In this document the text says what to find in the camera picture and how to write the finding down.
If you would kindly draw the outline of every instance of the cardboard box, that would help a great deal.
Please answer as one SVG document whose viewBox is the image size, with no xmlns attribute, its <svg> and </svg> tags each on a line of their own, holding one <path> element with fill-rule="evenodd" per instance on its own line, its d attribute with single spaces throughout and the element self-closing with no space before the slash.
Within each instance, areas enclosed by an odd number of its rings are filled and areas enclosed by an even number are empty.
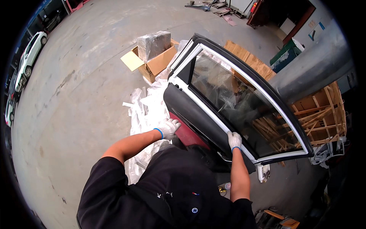
<svg viewBox="0 0 366 229">
<path fill-rule="evenodd" d="M 155 77 L 168 66 L 169 62 L 177 53 L 174 47 L 175 44 L 179 43 L 171 39 L 171 47 L 146 64 L 138 57 L 137 46 L 121 57 L 121 60 L 131 71 L 138 69 L 143 77 L 150 83 L 153 83 L 155 82 Z"/>
</svg>

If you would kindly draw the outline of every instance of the wooden crate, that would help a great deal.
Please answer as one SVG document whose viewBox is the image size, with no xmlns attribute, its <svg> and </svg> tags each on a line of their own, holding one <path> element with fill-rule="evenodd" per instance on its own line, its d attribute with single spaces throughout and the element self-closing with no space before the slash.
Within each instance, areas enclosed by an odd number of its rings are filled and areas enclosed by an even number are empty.
<svg viewBox="0 0 366 229">
<path fill-rule="evenodd" d="M 224 48 L 243 60 L 265 80 L 268 81 L 276 75 L 265 63 L 232 41 L 228 40 Z M 233 73 L 240 79 L 243 78 L 238 76 L 237 72 L 233 71 Z M 333 82 L 312 95 L 300 99 L 290 107 L 314 147 L 337 141 L 339 137 L 345 136 L 347 133 L 346 113 L 337 82 Z M 287 147 L 294 146 L 284 140 L 284 134 L 279 134 L 278 127 L 267 118 L 253 121 L 253 126 L 267 140 L 271 141 L 270 145 L 276 150 L 282 151 L 286 150 Z M 284 124 L 283 127 L 288 129 L 286 134 L 293 135 L 287 124 Z M 295 146 L 297 148 L 301 147 L 300 143 Z"/>
</svg>

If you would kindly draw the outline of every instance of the white work glove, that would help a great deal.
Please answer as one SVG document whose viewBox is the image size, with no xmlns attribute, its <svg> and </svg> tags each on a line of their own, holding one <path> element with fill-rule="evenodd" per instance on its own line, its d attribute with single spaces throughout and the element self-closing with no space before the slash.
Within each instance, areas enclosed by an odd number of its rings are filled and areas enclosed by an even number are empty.
<svg viewBox="0 0 366 229">
<path fill-rule="evenodd" d="M 228 131 L 228 138 L 231 152 L 235 147 L 240 149 L 240 146 L 242 145 L 242 137 L 237 132 L 232 133 L 231 131 Z"/>
<path fill-rule="evenodd" d="M 182 124 L 177 119 L 164 119 L 159 123 L 157 128 L 154 130 L 159 130 L 161 133 L 161 139 L 172 140 L 174 133 Z"/>
</svg>

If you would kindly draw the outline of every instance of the window frame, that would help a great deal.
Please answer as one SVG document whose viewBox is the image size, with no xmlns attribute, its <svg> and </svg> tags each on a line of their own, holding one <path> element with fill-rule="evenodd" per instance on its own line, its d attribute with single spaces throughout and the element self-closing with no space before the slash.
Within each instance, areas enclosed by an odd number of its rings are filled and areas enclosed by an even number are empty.
<svg viewBox="0 0 366 229">
<path fill-rule="evenodd" d="M 225 132 L 229 130 L 238 132 L 225 117 L 218 113 L 212 103 L 191 84 L 196 56 L 202 50 L 213 54 L 221 61 L 228 64 L 233 70 L 242 75 L 259 90 L 281 116 L 284 117 L 284 120 L 288 123 L 303 148 L 260 158 L 242 136 L 243 144 L 241 149 L 253 163 L 273 163 L 280 161 L 280 158 L 301 158 L 309 157 L 314 154 L 311 143 L 299 121 L 268 82 L 235 55 L 199 34 L 195 34 L 192 37 L 176 61 L 173 62 L 173 70 L 169 74 L 168 82 L 178 84 L 179 87 L 182 88 L 182 91 L 189 95 L 190 98 L 193 99 Z"/>
</svg>

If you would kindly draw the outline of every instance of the car wheel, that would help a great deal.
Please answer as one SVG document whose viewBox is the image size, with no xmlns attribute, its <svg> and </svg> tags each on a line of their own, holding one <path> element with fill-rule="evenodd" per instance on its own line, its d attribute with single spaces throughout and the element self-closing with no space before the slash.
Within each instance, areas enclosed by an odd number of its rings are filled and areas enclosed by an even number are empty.
<svg viewBox="0 0 366 229">
<path fill-rule="evenodd" d="M 47 42 L 47 38 L 46 37 L 42 37 L 41 38 L 41 44 L 42 44 L 42 46 L 45 45 L 46 42 Z"/>
<path fill-rule="evenodd" d="M 27 66 L 24 70 L 24 75 L 28 79 L 30 75 L 32 74 L 32 68 L 30 66 Z"/>
</svg>

